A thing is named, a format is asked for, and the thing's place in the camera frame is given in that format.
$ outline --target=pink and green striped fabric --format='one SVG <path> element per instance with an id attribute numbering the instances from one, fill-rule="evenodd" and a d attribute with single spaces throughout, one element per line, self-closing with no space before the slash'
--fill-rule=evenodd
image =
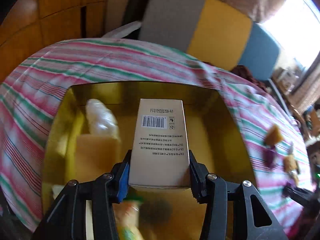
<path id="1" fill-rule="evenodd" d="M 41 167 L 52 120 L 71 85 L 155 80 L 195 84 L 219 91 L 250 155 L 258 190 L 286 231 L 301 206 L 281 197 L 288 179 L 281 158 L 270 171 L 263 138 L 276 123 L 299 160 L 300 187 L 312 189 L 308 157 L 295 124 L 274 99 L 252 83 L 176 49 L 126 39 L 79 39 L 48 46 L 22 62 L 0 86 L 0 185 L 17 217 L 34 231 L 42 217 Z"/>

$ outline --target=yellow sponge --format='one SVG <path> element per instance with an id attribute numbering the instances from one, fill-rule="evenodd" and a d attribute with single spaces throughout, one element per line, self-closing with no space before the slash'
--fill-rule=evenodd
<path id="1" fill-rule="evenodd" d="M 283 165 L 285 172 L 295 171 L 297 169 L 297 163 L 293 155 L 287 155 L 284 157 Z"/>
<path id="2" fill-rule="evenodd" d="M 276 124 L 274 124 L 268 131 L 267 136 L 265 137 L 263 142 L 265 145 L 273 147 L 275 144 L 283 140 L 284 138 L 281 135 L 279 127 Z"/>
<path id="3" fill-rule="evenodd" d="M 187 53 L 230 71 L 247 45 L 252 21 L 218 0 L 205 0 Z"/>

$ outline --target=window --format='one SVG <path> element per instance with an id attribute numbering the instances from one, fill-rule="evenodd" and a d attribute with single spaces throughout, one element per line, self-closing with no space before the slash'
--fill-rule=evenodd
<path id="1" fill-rule="evenodd" d="M 286 0 L 261 26 L 305 69 L 320 51 L 320 23 L 304 0 Z"/>

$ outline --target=brown cloth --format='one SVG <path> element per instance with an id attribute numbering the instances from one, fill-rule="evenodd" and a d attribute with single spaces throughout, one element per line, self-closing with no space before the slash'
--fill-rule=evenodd
<path id="1" fill-rule="evenodd" d="M 248 81 L 250 81 L 251 83 L 255 84 L 256 86 L 260 87 L 263 91 L 267 92 L 267 88 L 266 86 L 264 85 L 263 82 L 259 81 L 259 80 L 256 80 L 250 70 L 246 67 L 246 66 L 243 66 L 243 65 L 238 65 L 238 66 L 235 66 L 233 68 L 233 70 L 231 70 L 231 73 L 239 76 L 239 77 L 242 77 Z"/>

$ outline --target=beige product box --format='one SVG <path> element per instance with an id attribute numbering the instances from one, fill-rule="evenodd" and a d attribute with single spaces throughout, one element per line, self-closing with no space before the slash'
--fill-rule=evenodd
<path id="1" fill-rule="evenodd" d="M 188 140 L 181 100 L 140 99 L 129 185 L 190 187 Z"/>

